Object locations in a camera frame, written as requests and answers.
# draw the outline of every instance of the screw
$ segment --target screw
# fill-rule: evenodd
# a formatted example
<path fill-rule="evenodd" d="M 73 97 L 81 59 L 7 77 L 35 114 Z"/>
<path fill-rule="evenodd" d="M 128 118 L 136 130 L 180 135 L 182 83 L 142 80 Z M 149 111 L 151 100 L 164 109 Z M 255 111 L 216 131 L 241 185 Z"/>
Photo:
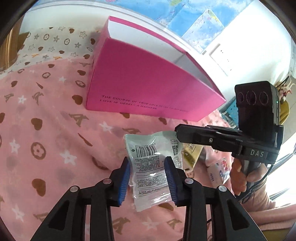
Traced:
<path fill-rule="evenodd" d="M 110 178 L 106 178 L 103 180 L 104 184 L 110 184 L 112 182 L 112 180 Z"/>
<path fill-rule="evenodd" d="M 78 191 L 78 187 L 77 186 L 72 186 L 70 188 L 70 192 L 77 192 Z"/>
<path fill-rule="evenodd" d="M 221 192 L 226 192 L 226 190 L 227 190 L 227 188 L 226 188 L 226 186 L 219 186 L 219 190 L 221 191 Z"/>
<path fill-rule="evenodd" d="M 192 184 L 192 183 L 193 183 L 193 180 L 192 180 L 191 178 L 186 178 L 186 179 L 185 179 L 185 182 L 186 182 L 187 184 Z"/>

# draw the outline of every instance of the wall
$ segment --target wall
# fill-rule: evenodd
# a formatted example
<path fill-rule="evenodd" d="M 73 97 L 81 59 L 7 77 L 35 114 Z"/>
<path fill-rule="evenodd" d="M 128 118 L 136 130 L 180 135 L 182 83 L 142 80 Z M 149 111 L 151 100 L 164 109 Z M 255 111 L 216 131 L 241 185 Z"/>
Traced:
<path fill-rule="evenodd" d="M 63 2 L 51 7 L 45 7 L 45 4 L 41 8 L 33 8 L 24 17 L 21 32 L 73 25 L 81 29 L 96 29 L 104 25 L 109 15 L 133 21 L 189 52 L 213 79 L 227 101 L 234 96 L 236 84 L 261 80 L 275 83 L 278 77 L 284 79 L 288 73 L 291 37 L 282 23 L 258 0 L 254 0 L 224 29 L 207 47 L 204 55 L 162 25 L 137 13 L 102 3 L 68 2 L 72 4 Z M 233 63 L 229 76 L 209 55 L 217 44 L 221 44 Z"/>
<path fill-rule="evenodd" d="M 232 62 L 226 76 L 210 52 L 221 44 Z M 268 80 L 272 84 L 278 77 L 288 74 L 291 37 L 282 23 L 261 2 L 253 1 L 209 45 L 204 55 L 215 72 L 218 88 L 227 100 L 234 95 L 236 84 Z"/>

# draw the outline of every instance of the plastic snack package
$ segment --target plastic snack package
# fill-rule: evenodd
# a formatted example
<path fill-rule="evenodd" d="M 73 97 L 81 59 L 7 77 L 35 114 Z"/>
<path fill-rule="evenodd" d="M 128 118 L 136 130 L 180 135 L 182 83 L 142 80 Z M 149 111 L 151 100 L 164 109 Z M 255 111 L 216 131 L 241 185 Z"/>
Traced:
<path fill-rule="evenodd" d="M 183 143 L 183 168 L 185 173 L 192 172 L 203 146 Z"/>
<path fill-rule="evenodd" d="M 217 163 L 212 164 L 207 168 L 207 172 L 214 188 L 223 185 L 228 180 L 230 169 L 230 163 L 226 158 L 220 159 Z"/>
<path fill-rule="evenodd" d="M 183 145 L 174 131 L 152 135 L 125 135 L 126 149 L 132 164 L 131 182 L 137 212 L 171 201 L 163 161 L 171 156 L 182 169 Z"/>

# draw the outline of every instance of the handheld device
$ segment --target handheld device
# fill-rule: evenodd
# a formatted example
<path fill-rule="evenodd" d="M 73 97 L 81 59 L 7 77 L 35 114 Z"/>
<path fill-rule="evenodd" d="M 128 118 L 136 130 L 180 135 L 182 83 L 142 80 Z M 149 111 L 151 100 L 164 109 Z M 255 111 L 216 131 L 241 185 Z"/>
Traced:
<path fill-rule="evenodd" d="M 172 201 L 186 207 L 182 241 L 207 240 L 206 204 L 211 206 L 213 241 L 266 241 L 261 230 L 232 193 L 223 185 L 202 186 L 175 167 L 170 156 L 164 160 Z"/>
<path fill-rule="evenodd" d="M 277 89 L 268 81 L 236 85 L 235 94 L 239 130 L 180 124 L 175 131 L 180 142 L 210 145 L 213 149 L 231 152 L 241 160 L 242 172 L 248 175 L 262 164 L 275 164 L 284 127 L 279 125 Z M 247 191 L 240 199 L 245 198 L 255 185 L 257 183 L 247 183 Z"/>

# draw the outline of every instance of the finger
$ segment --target finger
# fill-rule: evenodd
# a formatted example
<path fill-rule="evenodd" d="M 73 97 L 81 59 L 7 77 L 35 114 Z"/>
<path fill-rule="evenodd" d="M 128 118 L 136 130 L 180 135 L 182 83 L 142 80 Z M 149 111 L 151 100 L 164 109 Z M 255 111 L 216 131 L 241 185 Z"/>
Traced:
<path fill-rule="evenodd" d="M 245 186 L 245 185 L 234 186 L 234 187 L 232 187 L 232 190 L 236 195 L 239 195 L 237 193 L 245 192 L 247 190 L 247 186 Z"/>
<path fill-rule="evenodd" d="M 232 163 L 232 169 L 236 170 L 237 172 L 240 172 L 241 168 L 242 164 L 240 160 L 235 158 Z"/>
<path fill-rule="evenodd" d="M 234 186 L 241 186 L 247 184 L 246 175 L 242 172 L 237 172 L 236 170 L 230 171 L 230 181 Z"/>
<path fill-rule="evenodd" d="M 241 191 L 239 191 L 238 189 L 232 188 L 233 193 L 237 196 L 239 196 L 241 194 Z"/>
<path fill-rule="evenodd" d="M 261 164 L 260 167 L 254 171 L 252 171 L 248 176 L 247 176 L 247 181 L 248 182 L 257 182 L 261 180 L 264 175 L 267 173 L 267 167 L 265 164 Z"/>

